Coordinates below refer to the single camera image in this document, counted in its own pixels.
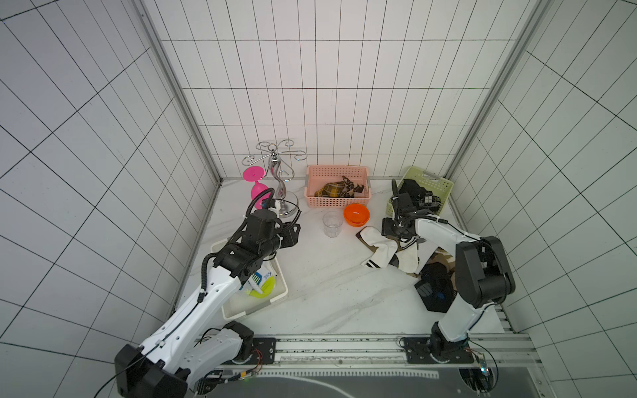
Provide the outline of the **brown argyle sock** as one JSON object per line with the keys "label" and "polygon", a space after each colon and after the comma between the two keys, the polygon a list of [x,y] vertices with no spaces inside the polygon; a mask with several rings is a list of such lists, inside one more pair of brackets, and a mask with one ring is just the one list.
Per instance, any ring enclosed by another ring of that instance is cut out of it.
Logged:
{"label": "brown argyle sock", "polygon": [[357,194],[363,193],[364,189],[363,184],[358,184],[343,176],[343,188],[340,192],[340,197],[355,198]]}

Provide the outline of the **brown yellow plaid sock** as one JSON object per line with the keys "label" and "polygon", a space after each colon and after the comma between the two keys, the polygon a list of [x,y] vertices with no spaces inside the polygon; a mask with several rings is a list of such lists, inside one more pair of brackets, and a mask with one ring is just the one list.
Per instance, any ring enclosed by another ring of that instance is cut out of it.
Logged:
{"label": "brown yellow plaid sock", "polygon": [[343,188],[343,181],[340,182],[328,182],[323,187],[320,188],[317,192],[315,192],[315,197],[330,197],[330,198],[338,198],[340,197],[340,192]]}

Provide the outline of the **white sock neon yellow toe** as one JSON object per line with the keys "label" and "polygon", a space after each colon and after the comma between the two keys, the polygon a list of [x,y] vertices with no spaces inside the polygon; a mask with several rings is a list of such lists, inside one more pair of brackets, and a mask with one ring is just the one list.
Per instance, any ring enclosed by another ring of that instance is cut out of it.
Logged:
{"label": "white sock neon yellow toe", "polygon": [[247,295],[257,299],[269,297],[275,288],[275,277],[277,274],[273,271],[254,273],[248,281]]}

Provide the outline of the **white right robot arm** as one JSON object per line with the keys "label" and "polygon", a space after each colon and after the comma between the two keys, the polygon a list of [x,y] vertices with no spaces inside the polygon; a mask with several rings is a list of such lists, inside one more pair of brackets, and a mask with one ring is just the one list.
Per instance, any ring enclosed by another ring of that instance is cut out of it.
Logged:
{"label": "white right robot arm", "polygon": [[393,215],[383,219],[382,235],[393,240],[424,240],[441,248],[456,262],[457,295],[445,316],[434,323],[427,352],[438,363],[446,363],[468,347],[469,331],[491,303],[503,303],[514,293],[515,282],[504,253],[494,236],[480,237],[428,215],[413,206],[406,192],[392,181]]}

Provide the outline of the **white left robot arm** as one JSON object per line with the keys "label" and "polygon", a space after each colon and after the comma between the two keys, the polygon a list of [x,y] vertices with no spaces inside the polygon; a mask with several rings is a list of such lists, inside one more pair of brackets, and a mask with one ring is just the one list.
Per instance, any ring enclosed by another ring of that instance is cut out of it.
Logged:
{"label": "white left robot arm", "polygon": [[218,383],[210,380],[212,371],[256,355],[250,328],[231,321],[208,337],[207,325],[239,291],[262,293],[262,266],[298,243],[300,224],[280,220],[282,204],[271,188],[253,199],[227,243],[204,256],[200,288],[139,346],[127,344],[117,353],[114,380],[122,397],[205,394]]}

